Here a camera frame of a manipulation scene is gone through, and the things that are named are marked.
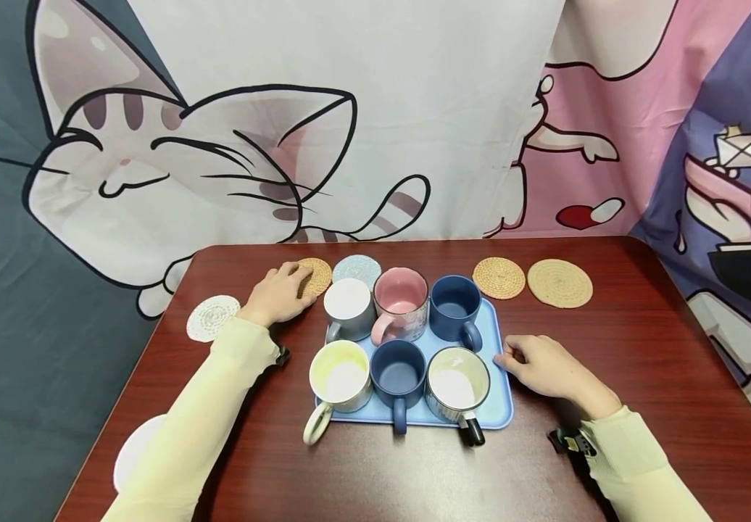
blue mug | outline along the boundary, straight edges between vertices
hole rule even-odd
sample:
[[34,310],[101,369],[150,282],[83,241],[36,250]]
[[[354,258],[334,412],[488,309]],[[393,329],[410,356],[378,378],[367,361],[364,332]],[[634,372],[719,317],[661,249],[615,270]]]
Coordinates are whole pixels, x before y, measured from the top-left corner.
[[410,341],[394,339],[375,348],[370,379],[375,394],[393,408],[393,433],[407,433],[407,409],[425,394],[425,356]]
[[474,325],[482,296],[474,281],[462,275],[446,275],[431,288],[431,316],[434,334],[445,341],[462,342],[471,352],[482,350],[482,336]]

cat illustration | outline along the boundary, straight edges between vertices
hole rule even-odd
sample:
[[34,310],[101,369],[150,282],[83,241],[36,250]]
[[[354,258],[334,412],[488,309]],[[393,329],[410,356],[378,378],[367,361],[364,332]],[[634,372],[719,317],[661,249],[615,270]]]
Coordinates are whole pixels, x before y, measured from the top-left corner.
[[350,93],[276,84],[188,105],[90,6],[38,0],[28,16],[50,143],[25,208],[101,276],[139,289],[146,317],[163,312],[205,247],[374,241],[425,209],[430,183],[410,175],[352,223],[321,215],[348,204],[322,189],[352,142]]

hand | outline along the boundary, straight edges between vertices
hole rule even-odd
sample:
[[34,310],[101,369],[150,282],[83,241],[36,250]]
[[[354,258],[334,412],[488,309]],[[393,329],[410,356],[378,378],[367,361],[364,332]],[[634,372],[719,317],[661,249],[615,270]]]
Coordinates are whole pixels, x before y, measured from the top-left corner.
[[582,137],[582,154],[588,163],[596,163],[597,160],[618,161],[619,153],[616,147],[601,136]]
[[236,317],[269,328],[274,323],[294,319],[317,299],[297,292],[303,280],[312,273],[309,266],[286,262],[280,269],[272,268],[251,291],[248,303],[240,308]]
[[613,391],[590,370],[547,336],[509,335],[498,366],[537,394],[573,401],[591,419],[610,416],[622,408]]
[[686,187],[686,208],[695,220],[700,221],[728,243],[751,243],[751,221],[732,204],[722,199],[707,198]]

coaster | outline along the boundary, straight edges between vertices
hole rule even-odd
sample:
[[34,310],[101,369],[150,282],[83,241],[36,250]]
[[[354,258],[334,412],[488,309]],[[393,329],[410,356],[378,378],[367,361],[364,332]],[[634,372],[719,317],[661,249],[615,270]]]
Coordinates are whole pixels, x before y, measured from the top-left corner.
[[325,260],[308,257],[297,262],[298,265],[311,266],[312,273],[300,284],[298,297],[320,296],[332,282],[332,269]]
[[584,270],[561,259],[545,259],[529,269],[529,290],[556,308],[583,307],[593,297],[593,281]]
[[190,314],[187,335],[199,342],[211,342],[222,330],[224,322],[239,310],[239,301],[231,296],[206,298]]
[[166,417],[167,414],[165,413],[150,418],[147,422],[141,424],[132,435],[129,435],[129,438],[123,443],[123,447],[121,447],[117,454],[112,477],[117,493],[121,492],[123,484],[126,484],[126,480],[129,477],[129,473],[132,473],[135,464],[138,463],[141,452],[144,451],[146,444],[152,440],[152,436],[155,435],[158,428],[161,428],[161,425],[165,423]]
[[381,265],[377,260],[369,256],[361,256],[361,254],[353,254],[353,256],[345,257],[339,260],[335,265],[335,270],[332,270],[332,282],[336,283],[341,279],[357,279],[363,281],[364,284],[372,291],[376,285],[376,279],[381,275]]
[[527,284],[520,266],[503,257],[487,257],[479,262],[471,279],[482,293],[495,299],[512,299]]

fabric backdrop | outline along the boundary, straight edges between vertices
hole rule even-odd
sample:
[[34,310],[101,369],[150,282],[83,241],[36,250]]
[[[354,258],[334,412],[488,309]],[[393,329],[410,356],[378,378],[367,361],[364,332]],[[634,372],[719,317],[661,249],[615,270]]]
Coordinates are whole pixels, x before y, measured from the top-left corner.
[[0,520],[201,248],[626,234],[751,402],[751,0],[0,0]]

